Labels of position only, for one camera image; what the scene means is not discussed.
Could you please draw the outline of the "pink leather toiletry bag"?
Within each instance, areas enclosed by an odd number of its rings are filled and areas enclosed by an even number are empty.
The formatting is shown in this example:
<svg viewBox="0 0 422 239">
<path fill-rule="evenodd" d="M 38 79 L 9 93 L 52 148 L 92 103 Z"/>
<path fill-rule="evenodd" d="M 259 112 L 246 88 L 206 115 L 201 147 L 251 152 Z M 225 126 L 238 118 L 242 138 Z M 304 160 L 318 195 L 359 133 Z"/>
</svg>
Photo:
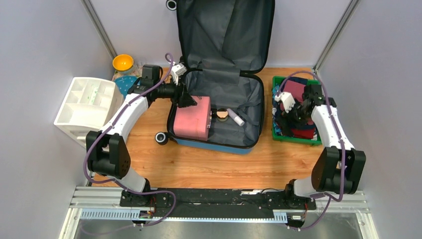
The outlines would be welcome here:
<svg viewBox="0 0 422 239">
<path fill-rule="evenodd" d="M 211 99 L 193 96 L 196 106 L 177 108 L 173 131 L 178 137 L 207 141 L 211 126 Z"/>
</svg>

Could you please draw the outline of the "dark red garment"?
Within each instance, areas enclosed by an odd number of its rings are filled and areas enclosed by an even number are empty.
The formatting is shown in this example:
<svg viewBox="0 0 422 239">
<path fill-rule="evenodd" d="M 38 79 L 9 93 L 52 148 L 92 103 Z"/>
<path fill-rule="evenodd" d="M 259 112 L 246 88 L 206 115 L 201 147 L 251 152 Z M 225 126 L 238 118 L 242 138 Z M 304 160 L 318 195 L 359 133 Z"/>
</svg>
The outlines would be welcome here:
<svg viewBox="0 0 422 239">
<path fill-rule="evenodd" d="M 293 133 L 293 137 L 295 137 L 295 138 L 313 140 L 315 137 L 317 137 L 317 129 L 316 128 L 310 128 L 310 129 L 293 128 L 293 129 L 291 129 L 291 131 Z"/>
</svg>

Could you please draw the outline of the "navy blue garment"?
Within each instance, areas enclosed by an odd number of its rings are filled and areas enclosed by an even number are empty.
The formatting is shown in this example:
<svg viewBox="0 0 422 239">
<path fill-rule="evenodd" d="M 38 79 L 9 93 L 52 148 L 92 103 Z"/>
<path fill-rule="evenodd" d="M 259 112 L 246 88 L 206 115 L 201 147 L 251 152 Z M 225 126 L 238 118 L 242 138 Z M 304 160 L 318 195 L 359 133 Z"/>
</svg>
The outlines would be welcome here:
<svg viewBox="0 0 422 239">
<path fill-rule="evenodd" d="M 275 101 L 275 96 L 278 91 L 281 90 L 281 92 L 285 91 L 291 93 L 295 102 L 301 105 L 304 101 L 302 95 L 307 83 L 308 80 L 305 78 L 291 77 L 283 87 L 280 87 L 280 83 L 274 85 L 272 89 L 272 104 L 276 111 L 273 114 L 273 126 L 275 127 L 275 132 L 277 134 L 287 137 L 314 140 L 316 136 L 315 124 L 311 120 L 308 120 L 306 123 L 297 126 L 286 118 L 283 104 Z"/>
</svg>

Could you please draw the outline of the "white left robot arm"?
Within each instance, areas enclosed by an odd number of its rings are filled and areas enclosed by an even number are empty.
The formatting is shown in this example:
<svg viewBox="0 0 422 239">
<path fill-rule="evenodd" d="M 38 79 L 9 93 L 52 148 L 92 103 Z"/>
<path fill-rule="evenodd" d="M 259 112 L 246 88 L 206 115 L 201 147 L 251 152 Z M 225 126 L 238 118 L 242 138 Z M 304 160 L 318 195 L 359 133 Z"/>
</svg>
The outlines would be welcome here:
<svg viewBox="0 0 422 239">
<path fill-rule="evenodd" d="M 114 116 L 98 131 L 86 135 L 87 153 L 83 172 L 91 183 L 97 181 L 89 172 L 106 176 L 106 182 L 114 182 L 133 194 L 133 200 L 145 207 L 152 200 L 149 181 L 131 167 L 127 138 L 137 120 L 157 99 L 171 99 L 180 108 L 197 105 L 189 95 L 180 77 L 187 68 L 182 63 L 171 62 L 167 73 L 158 65 L 144 65 L 141 77 L 127 91 L 124 102 Z"/>
</svg>

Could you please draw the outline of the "pinkish maroon garment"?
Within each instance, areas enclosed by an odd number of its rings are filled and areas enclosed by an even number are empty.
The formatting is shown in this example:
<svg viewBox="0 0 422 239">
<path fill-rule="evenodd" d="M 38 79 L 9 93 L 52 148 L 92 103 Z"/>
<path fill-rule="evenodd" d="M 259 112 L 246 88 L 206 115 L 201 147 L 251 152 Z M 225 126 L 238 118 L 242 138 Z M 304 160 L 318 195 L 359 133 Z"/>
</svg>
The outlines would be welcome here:
<svg viewBox="0 0 422 239">
<path fill-rule="evenodd" d="M 281 92 L 289 92 L 295 98 L 295 101 L 299 102 L 300 104 L 304 101 L 303 100 L 303 93 L 304 88 L 307 85 L 307 79 L 292 77 L 288 79 L 281 89 Z"/>
</svg>

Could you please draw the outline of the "blue fish-print suitcase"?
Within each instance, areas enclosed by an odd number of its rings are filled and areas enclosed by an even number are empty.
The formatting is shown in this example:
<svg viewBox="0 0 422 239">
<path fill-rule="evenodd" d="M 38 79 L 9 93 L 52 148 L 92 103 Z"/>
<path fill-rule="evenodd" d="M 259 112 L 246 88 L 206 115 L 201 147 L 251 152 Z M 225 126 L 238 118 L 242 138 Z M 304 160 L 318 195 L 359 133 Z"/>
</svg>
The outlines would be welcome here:
<svg viewBox="0 0 422 239">
<path fill-rule="evenodd" d="M 176 2 L 181 80 L 192 96 L 208 96 L 211 109 L 231 109 L 244 121 L 212 118 L 207 140 L 177 136 L 171 106 L 167 132 L 178 144 L 248 154 L 265 118 L 264 84 L 258 73 L 269 53 L 275 13 L 273 0 L 179 0 Z"/>
</svg>

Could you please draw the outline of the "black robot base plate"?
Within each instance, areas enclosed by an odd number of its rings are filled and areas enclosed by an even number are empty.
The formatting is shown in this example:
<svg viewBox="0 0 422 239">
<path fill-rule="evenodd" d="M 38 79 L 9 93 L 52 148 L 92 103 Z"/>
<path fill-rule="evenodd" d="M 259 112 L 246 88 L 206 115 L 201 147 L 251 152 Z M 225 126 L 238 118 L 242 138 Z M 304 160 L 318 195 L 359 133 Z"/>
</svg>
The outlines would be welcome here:
<svg viewBox="0 0 422 239">
<path fill-rule="evenodd" d="M 306 214 L 316 210 L 315 201 L 292 190 L 157 188 L 150 195 L 122 191 L 121 207 L 145 208 L 151 218 L 186 220 L 271 220 L 303 224 Z"/>
</svg>

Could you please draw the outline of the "white lavender cosmetic tube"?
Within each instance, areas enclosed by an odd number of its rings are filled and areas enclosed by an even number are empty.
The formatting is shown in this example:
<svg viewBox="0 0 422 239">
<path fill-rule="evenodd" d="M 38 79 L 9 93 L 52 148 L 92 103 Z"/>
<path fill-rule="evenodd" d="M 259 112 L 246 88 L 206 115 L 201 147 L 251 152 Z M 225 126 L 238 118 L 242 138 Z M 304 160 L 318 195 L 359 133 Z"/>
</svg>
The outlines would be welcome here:
<svg viewBox="0 0 422 239">
<path fill-rule="evenodd" d="M 228 116 L 234 121 L 236 122 L 237 125 L 239 126 L 243 126 L 244 125 L 244 120 L 237 114 L 235 113 L 232 109 L 226 109 Z"/>
</svg>

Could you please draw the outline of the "gold lid cosmetic jar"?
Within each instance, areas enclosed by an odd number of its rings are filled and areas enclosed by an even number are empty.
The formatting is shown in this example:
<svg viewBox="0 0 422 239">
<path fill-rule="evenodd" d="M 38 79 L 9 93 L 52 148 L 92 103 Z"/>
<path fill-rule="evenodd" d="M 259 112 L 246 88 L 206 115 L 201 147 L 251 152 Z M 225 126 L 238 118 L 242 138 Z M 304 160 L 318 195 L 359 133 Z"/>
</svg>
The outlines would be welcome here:
<svg viewBox="0 0 422 239">
<path fill-rule="evenodd" d="M 216 115 L 217 120 L 220 122 L 227 121 L 229 118 L 229 113 L 227 109 L 218 109 L 215 115 Z"/>
</svg>

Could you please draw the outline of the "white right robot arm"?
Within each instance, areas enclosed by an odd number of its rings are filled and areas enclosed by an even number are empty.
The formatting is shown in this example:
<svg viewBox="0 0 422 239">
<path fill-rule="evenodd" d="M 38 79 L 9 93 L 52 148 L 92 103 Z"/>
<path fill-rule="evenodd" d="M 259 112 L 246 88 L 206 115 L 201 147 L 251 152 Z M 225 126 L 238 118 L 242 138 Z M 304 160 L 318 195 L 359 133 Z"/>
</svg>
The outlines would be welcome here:
<svg viewBox="0 0 422 239">
<path fill-rule="evenodd" d="M 366 162 L 364 151 L 357 150 L 347 138 L 338 119 L 336 103 L 327 96 L 325 86 L 305 86 L 303 101 L 289 92 L 281 92 L 281 104 L 286 116 L 295 123 L 311 120 L 318 131 L 324 149 L 311 175 L 293 181 L 293 189 L 284 194 L 284 202 L 297 208 L 307 198 L 329 196 L 341 201 L 343 195 L 354 194 Z"/>
</svg>

